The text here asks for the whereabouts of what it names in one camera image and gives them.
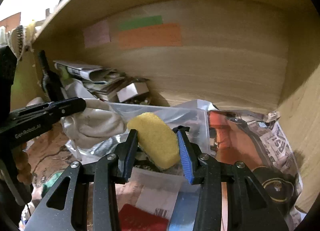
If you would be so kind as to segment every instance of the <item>pink sticky note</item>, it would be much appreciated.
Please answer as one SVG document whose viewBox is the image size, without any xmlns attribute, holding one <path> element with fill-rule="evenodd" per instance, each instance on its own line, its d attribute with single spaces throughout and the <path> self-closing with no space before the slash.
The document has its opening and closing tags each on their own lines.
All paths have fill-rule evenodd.
<svg viewBox="0 0 320 231">
<path fill-rule="evenodd" d="M 84 47 L 94 47 L 110 42 L 109 26 L 106 20 L 87 27 L 83 30 Z"/>
</svg>

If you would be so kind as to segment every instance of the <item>red paper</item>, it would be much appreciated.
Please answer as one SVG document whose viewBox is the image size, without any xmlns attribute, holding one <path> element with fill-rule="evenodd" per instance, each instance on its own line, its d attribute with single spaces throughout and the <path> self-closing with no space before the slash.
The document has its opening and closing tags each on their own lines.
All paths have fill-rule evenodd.
<svg viewBox="0 0 320 231">
<path fill-rule="evenodd" d="M 169 23 L 119 32 L 121 49 L 144 46 L 182 46 L 179 24 Z"/>
<path fill-rule="evenodd" d="M 119 212 L 121 231 L 166 231 L 168 219 L 125 204 Z"/>
</svg>

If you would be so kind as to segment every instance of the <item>red cloth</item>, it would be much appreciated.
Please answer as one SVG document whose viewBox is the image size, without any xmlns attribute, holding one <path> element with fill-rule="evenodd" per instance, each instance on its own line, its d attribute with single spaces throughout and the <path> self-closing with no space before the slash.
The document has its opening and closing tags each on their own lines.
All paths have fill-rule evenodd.
<svg viewBox="0 0 320 231">
<path fill-rule="evenodd" d="M 166 231 L 169 220 L 125 204 L 119 212 L 121 231 Z"/>
</svg>

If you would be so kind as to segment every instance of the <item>yellow sponge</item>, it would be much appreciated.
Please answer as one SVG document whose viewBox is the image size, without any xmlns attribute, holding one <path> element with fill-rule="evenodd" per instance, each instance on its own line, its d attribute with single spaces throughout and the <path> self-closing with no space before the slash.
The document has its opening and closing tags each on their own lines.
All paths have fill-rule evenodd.
<svg viewBox="0 0 320 231">
<path fill-rule="evenodd" d="M 157 115 L 143 113 L 127 127 L 138 131 L 139 146 L 157 167 L 167 169 L 180 160 L 176 134 Z"/>
</svg>

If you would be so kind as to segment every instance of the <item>orange sticky note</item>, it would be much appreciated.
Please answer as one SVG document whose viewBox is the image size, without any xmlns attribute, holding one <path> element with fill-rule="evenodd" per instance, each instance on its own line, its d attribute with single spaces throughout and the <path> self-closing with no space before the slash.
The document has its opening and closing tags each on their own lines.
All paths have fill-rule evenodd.
<svg viewBox="0 0 320 231">
<path fill-rule="evenodd" d="M 119 32 L 121 49 L 144 46 L 182 46 L 179 24 L 169 23 Z"/>
</svg>

